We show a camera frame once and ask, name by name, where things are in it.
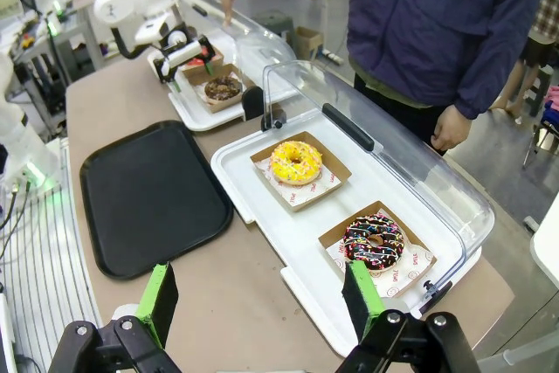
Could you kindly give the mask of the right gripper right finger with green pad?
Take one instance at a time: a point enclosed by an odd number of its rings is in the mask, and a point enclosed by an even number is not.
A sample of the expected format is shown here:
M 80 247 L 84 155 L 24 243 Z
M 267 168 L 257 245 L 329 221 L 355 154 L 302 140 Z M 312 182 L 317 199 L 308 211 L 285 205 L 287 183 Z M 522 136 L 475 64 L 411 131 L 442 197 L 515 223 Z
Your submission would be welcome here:
M 414 373 L 480 373 L 455 315 L 437 312 L 422 321 L 385 308 L 362 261 L 346 264 L 342 297 L 358 343 L 338 373 L 386 373 L 393 363 Z

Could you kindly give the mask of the grey plastic stool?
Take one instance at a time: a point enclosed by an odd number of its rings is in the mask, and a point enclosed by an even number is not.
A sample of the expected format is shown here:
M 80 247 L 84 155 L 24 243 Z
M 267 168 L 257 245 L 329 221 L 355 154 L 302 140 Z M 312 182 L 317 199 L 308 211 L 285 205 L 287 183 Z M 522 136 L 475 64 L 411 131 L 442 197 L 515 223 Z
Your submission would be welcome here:
M 283 38 L 289 46 L 293 46 L 293 19 L 279 10 L 265 10 L 252 19 L 267 30 Z

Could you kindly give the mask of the white display case base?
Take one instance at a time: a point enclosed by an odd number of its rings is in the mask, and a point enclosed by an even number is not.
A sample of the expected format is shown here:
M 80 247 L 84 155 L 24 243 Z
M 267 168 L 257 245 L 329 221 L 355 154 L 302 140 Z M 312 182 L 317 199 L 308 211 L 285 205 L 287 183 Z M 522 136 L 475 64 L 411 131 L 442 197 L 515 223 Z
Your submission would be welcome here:
M 213 114 L 196 95 L 184 74 L 180 74 L 176 81 L 181 87 L 181 92 L 176 93 L 170 84 L 169 99 L 190 131 L 208 131 L 230 121 L 247 119 L 242 103 L 243 97 L 240 103 Z

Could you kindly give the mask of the bystander in plaid shirt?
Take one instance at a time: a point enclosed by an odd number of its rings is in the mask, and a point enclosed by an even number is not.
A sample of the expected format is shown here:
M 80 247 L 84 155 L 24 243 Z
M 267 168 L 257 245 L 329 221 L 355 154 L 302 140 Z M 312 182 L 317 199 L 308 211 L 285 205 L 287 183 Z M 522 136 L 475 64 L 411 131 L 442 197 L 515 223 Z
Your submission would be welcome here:
M 558 41 L 559 0 L 540 0 L 527 42 L 490 110 L 505 110 L 515 119 L 521 115 L 525 94 L 534 84 L 540 68 L 548 63 Z

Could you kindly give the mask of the open cardboard box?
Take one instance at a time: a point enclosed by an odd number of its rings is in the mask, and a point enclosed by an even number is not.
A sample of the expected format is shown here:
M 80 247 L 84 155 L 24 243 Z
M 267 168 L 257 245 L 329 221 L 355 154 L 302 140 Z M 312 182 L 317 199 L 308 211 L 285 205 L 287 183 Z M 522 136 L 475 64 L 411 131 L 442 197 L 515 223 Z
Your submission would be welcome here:
M 295 29 L 296 55 L 298 59 L 313 61 L 323 45 L 323 34 L 307 27 L 298 26 Z

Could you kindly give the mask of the white display tray, clear lid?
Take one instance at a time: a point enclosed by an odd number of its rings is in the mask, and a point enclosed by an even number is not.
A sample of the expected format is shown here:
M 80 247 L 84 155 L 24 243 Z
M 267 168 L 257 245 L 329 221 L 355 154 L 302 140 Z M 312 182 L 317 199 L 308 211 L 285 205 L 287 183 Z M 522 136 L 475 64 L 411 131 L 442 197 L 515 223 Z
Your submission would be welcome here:
M 276 142 L 307 131 L 351 171 L 337 190 L 299 211 L 287 205 L 265 183 L 251 156 Z M 246 223 L 257 224 L 282 259 L 284 281 L 307 311 L 332 349 L 346 356 L 357 343 L 349 311 L 342 297 L 345 228 L 357 217 L 374 213 L 395 221 L 406 237 L 400 260 L 374 273 L 377 292 L 392 307 L 421 317 L 471 269 L 481 250 L 432 297 L 428 280 L 445 273 L 458 259 L 459 246 L 438 217 L 372 155 L 325 118 L 311 110 L 289 119 L 280 129 L 256 132 L 220 148 L 211 168 Z

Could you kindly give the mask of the chocolate nut donut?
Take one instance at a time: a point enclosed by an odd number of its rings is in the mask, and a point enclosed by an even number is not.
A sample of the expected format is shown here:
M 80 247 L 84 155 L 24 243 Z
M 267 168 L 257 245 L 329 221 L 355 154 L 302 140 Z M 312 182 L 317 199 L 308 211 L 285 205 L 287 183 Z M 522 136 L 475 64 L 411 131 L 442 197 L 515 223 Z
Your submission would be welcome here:
M 222 101 L 239 94 L 241 87 L 242 84 L 237 79 L 223 76 L 209 81 L 204 88 L 204 93 L 208 100 Z

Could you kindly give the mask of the chocolate donut coloured sprinkles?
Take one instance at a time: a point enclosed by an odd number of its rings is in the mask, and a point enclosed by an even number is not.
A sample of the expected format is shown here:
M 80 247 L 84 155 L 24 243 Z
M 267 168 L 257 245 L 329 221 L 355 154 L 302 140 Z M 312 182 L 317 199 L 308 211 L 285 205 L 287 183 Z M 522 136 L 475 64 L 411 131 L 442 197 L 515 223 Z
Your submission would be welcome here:
M 382 272 L 400 260 L 405 239 L 399 225 L 378 212 L 354 219 L 345 228 L 343 246 L 347 259 L 361 261 L 369 270 Z

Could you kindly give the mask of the clear display case lid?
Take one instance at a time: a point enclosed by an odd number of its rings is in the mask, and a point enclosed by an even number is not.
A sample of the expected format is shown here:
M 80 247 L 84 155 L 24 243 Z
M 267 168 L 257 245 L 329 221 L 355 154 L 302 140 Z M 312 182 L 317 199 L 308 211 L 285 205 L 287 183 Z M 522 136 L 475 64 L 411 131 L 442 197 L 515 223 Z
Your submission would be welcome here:
M 263 129 L 286 124 L 286 116 L 276 103 L 280 93 L 292 90 L 301 94 L 345 137 L 377 159 L 391 179 L 408 188 L 451 232 L 451 241 L 459 246 L 458 259 L 424 285 L 427 296 L 440 293 L 493 229 L 491 204 L 437 152 L 333 74 L 295 60 L 266 66 L 263 82 Z

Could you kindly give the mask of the person's left hand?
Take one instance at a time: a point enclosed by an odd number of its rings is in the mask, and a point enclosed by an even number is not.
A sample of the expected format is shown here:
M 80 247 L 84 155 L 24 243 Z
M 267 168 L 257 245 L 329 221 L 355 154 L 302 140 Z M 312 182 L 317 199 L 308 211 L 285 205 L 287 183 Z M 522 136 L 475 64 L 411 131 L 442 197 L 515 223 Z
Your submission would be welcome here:
M 465 141 L 470 133 L 472 121 L 467 119 L 454 105 L 445 109 L 438 117 L 431 136 L 432 147 L 446 152 Z

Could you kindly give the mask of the yellow sprinkled donut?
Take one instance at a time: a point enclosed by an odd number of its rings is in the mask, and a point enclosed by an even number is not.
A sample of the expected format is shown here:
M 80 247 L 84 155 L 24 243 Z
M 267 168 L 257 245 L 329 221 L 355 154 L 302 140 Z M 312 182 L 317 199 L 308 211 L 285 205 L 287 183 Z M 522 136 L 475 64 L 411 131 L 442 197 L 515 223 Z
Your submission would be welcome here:
M 322 155 L 306 142 L 287 141 L 278 145 L 271 154 L 274 177 L 289 185 L 305 185 L 321 173 Z

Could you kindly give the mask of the person's black trousers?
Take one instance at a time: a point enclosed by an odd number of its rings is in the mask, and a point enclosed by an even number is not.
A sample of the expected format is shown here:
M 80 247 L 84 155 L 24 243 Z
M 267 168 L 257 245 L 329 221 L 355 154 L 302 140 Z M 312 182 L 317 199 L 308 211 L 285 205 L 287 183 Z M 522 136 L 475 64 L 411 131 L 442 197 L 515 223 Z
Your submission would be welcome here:
M 400 100 L 392 99 L 382 94 L 376 88 L 369 87 L 366 81 L 358 74 L 355 74 L 354 88 L 362 93 L 366 98 L 376 103 L 381 109 L 390 114 L 395 120 L 400 122 L 419 140 L 430 146 L 431 136 L 438 120 L 438 117 L 447 107 L 412 107 Z

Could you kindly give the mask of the person's left forearm navy sleeve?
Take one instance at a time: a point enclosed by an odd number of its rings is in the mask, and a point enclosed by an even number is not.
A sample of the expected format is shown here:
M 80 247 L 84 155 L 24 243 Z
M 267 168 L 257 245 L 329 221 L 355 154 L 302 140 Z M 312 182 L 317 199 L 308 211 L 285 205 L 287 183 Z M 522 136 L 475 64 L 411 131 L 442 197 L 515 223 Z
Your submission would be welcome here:
M 493 104 L 507 82 L 528 41 L 528 31 L 491 32 L 458 85 L 454 106 L 468 120 L 475 120 Z

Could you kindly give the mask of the black plastic serving tray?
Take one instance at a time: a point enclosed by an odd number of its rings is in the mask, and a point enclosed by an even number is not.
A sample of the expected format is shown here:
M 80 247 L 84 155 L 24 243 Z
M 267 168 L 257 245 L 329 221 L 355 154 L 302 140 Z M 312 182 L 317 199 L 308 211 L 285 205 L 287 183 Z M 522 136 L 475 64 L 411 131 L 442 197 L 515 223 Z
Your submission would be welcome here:
M 192 133 L 160 121 L 93 152 L 79 170 L 97 267 L 131 280 L 203 245 L 233 204 Z

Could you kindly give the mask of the cluttered background workbench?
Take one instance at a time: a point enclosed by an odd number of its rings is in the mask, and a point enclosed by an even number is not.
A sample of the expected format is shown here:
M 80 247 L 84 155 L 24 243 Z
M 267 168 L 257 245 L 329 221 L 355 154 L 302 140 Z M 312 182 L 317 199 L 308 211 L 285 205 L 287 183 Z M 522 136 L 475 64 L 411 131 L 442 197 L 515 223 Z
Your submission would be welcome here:
M 0 0 L 0 55 L 13 65 L 4 98 L 41 134 L 66 129 L 66 90 L 104 65 L 93 0 Z

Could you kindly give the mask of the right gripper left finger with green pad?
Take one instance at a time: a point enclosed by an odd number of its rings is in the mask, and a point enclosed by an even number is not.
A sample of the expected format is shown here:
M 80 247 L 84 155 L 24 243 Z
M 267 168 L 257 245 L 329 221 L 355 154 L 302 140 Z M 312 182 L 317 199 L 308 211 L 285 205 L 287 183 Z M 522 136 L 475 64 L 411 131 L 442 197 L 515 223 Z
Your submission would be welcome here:
M 98 328 L 69 323 L 48 373 L 179 373 L 165 350 L 179 293 L 171 264 L 156 265 L 138 306 Z

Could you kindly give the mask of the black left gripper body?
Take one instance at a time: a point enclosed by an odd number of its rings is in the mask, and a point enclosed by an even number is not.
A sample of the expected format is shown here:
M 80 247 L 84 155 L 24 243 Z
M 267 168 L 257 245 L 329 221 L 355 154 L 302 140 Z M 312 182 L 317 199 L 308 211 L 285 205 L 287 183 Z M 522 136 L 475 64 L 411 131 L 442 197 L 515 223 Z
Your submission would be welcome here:
M 185 31 L 173 31 L 167 42 L 166 46 L 156 49 L 150 59 L 151 67 L 162 84 L 174 81 L 178 68 L 192 59 L 200 59 L 206 66 L 216 55 L 213 45 L 204 35 L 190 38 Z

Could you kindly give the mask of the far white display tray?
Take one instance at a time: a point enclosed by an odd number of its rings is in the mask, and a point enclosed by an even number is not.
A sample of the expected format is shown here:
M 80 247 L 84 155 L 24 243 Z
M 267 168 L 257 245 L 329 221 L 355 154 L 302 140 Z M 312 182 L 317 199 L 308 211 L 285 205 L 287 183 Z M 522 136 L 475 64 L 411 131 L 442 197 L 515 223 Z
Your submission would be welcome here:
M 233 64 L 259 87 L 248 88 L 242 103 L 247 120 L 264 113 L 263 81 L 267 66 L 295 59 L 291 47 L 278 35 L 235 13 L 231 24 L 222 24 L 223 12 L 215 0 L 182 0 L 186 16 L 198 36 L 204 35 L 224 56 L 224 64 Z

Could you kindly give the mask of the metal frame chair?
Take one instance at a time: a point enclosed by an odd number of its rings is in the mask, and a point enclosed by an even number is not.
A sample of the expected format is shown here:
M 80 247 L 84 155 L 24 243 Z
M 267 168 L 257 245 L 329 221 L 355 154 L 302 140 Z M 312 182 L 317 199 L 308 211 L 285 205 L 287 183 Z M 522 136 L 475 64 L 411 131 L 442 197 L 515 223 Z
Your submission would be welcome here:
M 522 168 L 526 169 L 535 160 L 539 152 L 559 155 L 559 129 L 546 121 L 533 126 Z

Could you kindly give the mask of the navy blue jacket torso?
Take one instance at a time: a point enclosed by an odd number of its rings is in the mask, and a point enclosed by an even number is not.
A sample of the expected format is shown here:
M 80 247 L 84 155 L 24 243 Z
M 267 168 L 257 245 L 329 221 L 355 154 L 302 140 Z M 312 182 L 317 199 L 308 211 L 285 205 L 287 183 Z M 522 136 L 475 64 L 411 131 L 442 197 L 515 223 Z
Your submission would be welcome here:
M 529 31 L 539 2 L 349 0 L 349 56 L 408 100 L 447 107 L 481 42 L 491 32 Z

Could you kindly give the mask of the ribbed metal bench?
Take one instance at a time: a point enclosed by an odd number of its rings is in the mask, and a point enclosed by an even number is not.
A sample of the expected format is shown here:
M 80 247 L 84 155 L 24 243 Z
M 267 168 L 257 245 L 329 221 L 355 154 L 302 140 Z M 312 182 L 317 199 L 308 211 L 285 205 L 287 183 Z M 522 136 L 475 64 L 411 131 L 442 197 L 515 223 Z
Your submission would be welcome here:
M 72 191 L 66 138 L 49 145 L 60 168 L 50 189 L 0 178 L 0 286 L 19 373 L 47 373 L 65 327 L 99 324 Z

